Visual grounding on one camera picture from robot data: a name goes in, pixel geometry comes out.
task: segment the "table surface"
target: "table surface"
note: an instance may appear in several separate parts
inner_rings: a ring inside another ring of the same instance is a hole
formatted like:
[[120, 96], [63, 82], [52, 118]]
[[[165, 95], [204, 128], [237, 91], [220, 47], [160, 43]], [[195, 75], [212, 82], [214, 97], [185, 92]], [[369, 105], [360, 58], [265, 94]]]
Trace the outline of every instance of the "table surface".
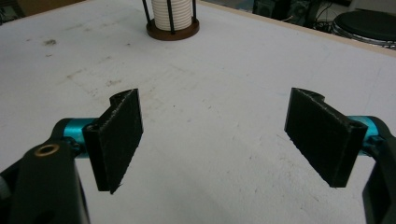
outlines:
[[197, 12], [199, 33], [177, 42], [147, 35], [141, 1], [1, 26], [0, 170], [59, 119], [98, 117], [138, 88], [145, 132], [118, 191], [98, 192], [77, 160], [92, 223], [364, 223], [374, 161], [329, 188], [283, 131], [290, 89], [395, 133], [395, 51], [203, 2]]

